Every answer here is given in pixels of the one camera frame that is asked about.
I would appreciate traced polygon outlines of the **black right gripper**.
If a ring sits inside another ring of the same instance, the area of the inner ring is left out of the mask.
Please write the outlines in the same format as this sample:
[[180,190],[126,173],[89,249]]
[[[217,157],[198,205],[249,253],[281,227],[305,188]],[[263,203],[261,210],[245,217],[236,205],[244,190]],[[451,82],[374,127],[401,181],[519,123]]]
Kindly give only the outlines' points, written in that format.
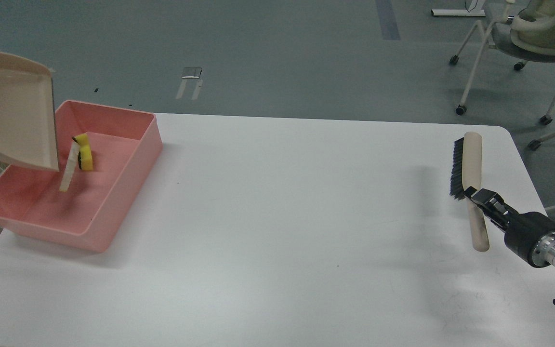
[[555,266],[555,221],[538,212],[520,214],[489,189],[467,187],[464,195],[504,231],[505,245],[520,259],[535,268]]

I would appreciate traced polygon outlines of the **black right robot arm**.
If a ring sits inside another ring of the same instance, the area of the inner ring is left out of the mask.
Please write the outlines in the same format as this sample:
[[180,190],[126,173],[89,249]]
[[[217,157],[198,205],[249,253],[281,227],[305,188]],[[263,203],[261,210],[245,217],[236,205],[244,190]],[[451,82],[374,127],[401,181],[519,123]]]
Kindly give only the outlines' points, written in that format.
[[555,268],[555,221],[540,212],[519,213],[488,189],[467,187],[464,197],[503,231],[505,246],[520,259],[533,268]]

